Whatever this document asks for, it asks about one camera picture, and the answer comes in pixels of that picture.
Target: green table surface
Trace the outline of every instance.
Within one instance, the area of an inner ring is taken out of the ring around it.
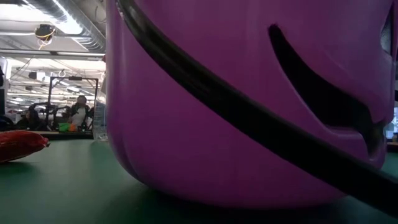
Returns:
[[[398,177],[398,154],[383,169]],[[398,223],[346,197],[315,208],[228,210],[158,193],[133,179],[110,147],[90,140],[0,165],[0,223]]]

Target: purple bucket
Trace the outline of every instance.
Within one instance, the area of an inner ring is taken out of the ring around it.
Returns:
[[[388,123],[396,33],[387,53],[380,30],[392,0],[136,2],[169,39],[235,88],[304,131],[382,166],[384,142],[369,155],[358,132],[331,128],[312,113],[281,68],[268,28],[277,24],[312,70],[365,104],[373,122]],[[107,107],[115,108],[107,113],[109,136],[131,175],[165,193],[222,207],[305,207],[344,196],[195,99],[138,44],[114,1],[107,12]]]

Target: ductwork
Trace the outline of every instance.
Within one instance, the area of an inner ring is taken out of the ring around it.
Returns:
[[[23,0],[28,6],[49,16],[51,22],[90,52],[105,52],[105,36],[72,0]]]

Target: person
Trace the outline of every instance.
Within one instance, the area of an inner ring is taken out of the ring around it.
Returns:
[[[87,98],[85,96],[82,95],[77,98],[77,102],[71,108],[72,113],[69,123],[79,127],[86,122],[88,111],[90,110],[86,103]]]
[[[30,131],[45,131],[45,125],[39,118],[36,110],[28,110],[25,117],[16,124],[17,129],[28,129]]]

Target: red bag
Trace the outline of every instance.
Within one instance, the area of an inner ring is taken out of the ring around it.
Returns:
[[[0,133],[0,163],[23,158],[49,145],[47,138],[30,131]]]

